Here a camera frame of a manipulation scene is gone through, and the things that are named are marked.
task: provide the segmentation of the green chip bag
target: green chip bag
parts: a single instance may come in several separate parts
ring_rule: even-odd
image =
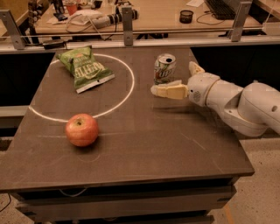
[[[57,58],[73,75],[78,94],[115,78],[110,69],[95,59],[90,46],[63,52]]]

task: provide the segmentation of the apple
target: apple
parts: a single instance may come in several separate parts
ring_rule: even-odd
[[[92,144],[98,137],[98,123],[91,115],[74,115],[66,123],[65,132],[70,143],[85,147]]]

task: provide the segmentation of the white circle line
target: white circle line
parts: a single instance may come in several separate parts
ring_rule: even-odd
[[[115,109],[121,107],[130,97],[130,95],[132,94],[133,92],[133,89],[134,89],[134,86],[135,86],[135,79],[134,79],[134,74],[133,74],[133,71],[132,69],[122,60],[116,58],[116,57],[113,57],[113,56],[109,56],[109,55],[106,55],[106,54],[99,54],[99,53],[95,53],[94,56],[102,56],[102,57],[107,57],[107,58],[111,58],[113,60],[117,60],[119,61],[120,63],[122,63],[124,66],[126,66],[129,71],[130,71],[130,75],[131,75],[131,79],[132,79],[132,84],[131,84],[131,88],[128,92],[128,94],[123,98],[122,101],[120,101],[117,105],[115,105],[113,108],[109,109],[109,110],[106,110],[98,115],[93,115],[94,118],[97,118],[97,117],[100,117],[100,116],[105,116],[106,114],[114,111]],[[53,61],[51,64],[54,64],[56,62],[58,62],[59,60],[55,60]],[[29,110],[31,110],[34,114],[38,115],[38,116],[41,116],[47,120],[51,120],[51,121],[55,121],[55,122],[60,122],[60,123],[66,123],[68,120],[64,120],[64,119],[59,119],[59,118],[53,118],[53,117],[50,117],[50,116],[47,116],[47,115],[42,115],[40,114],[37,110],[35,110],[32,106],[29,106]]]

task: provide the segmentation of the metal bracket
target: metal bracket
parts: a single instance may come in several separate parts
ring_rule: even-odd
[[[126,46],[133,46],[132,9],[130,5],[122,7],[123,41]]]
[[[14,20],[14,17],[11,15],[11,11],[0,10],[0,18],[2,19],[3,24],[6,26],[6,29],[10,35],[12,44],[14,45],[15,49],[25,49],[25,42],[21,37],[22,35]]]
[[[251,7],[251,2],[240,2],[238,11],[235,16],[233,30],[228,33],[228,37],[232,42],[240,41],[242,38],[242,30],[245,24],[247,15]]]

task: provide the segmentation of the dark tabletop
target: dark tabletop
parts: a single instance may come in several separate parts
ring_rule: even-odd
[[[173,54],[175,79],[187,83],[190,51],[93,49],[115,78],[81,94],[54,58],[0,164],[0,192],[252,175],[234,132],[210,110],[151,94],[157,56]],[[64,131],[78,113],[95,116],[100,128],[96,142],[84,149],[71,145]]]

